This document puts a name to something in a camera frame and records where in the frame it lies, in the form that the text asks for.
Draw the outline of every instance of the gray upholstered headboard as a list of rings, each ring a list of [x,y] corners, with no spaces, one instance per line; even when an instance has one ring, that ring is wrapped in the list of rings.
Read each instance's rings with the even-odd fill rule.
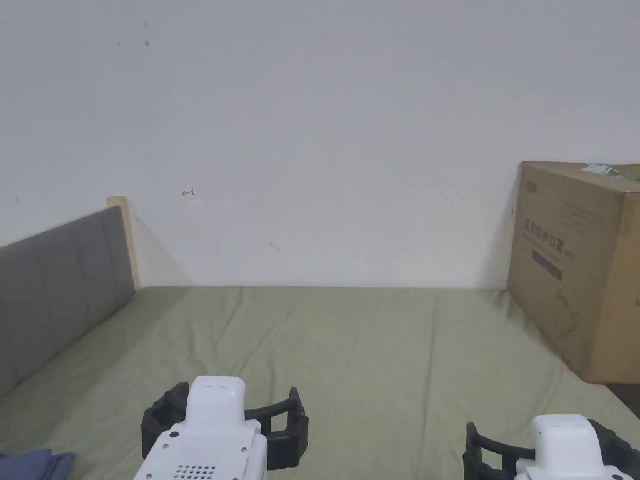
[[[0,396],[134,294],[120,207],[0,248]]]

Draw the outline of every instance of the cardboard box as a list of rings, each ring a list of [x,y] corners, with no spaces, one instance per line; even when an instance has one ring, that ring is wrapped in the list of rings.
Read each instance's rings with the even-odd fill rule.
[[[640,165],[524,162],[508,288],[584,381],[640,383]]]

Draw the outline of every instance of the box label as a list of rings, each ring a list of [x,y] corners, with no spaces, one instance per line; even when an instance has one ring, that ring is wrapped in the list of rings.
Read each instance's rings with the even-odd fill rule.
[[[540,266],[547,270],[551,275],[562,282],[562,271],[558,267],[553,265],[553,263],[544,258],[535,250],[531,250],[531,258],[538,262],[538,264],[540,264]]]

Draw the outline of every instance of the wrinkled fabric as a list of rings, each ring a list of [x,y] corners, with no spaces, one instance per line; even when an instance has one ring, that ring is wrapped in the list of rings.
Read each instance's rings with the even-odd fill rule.
[[[0,453],[0,480],[66,480],[74,455],[53,455],[50,449],[20,455]]]
[[[247,408],[298,388],[309,447],[276,480],[461,479],[467,422],[530,447],[541,413],[640,447],[640,420],[568,370],[506,292],[160,287],[0,399],[0,451],[74,451],[72,479],[132,479],[145,408],[201,374],[244,379]]]

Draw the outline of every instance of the green bed sheet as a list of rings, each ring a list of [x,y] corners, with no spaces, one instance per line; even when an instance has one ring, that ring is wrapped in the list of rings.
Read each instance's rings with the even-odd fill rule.
[[[541,413],[640,447],[640,420],[568,370],[506,292],[160,287],[0,399],[0,451],[72,451],[73,479],[132,479],[144,409],[201,374],[244,379],[247,408],[298,387],[309,448],[272,479],[461,479],[467,422],[531,446]]]

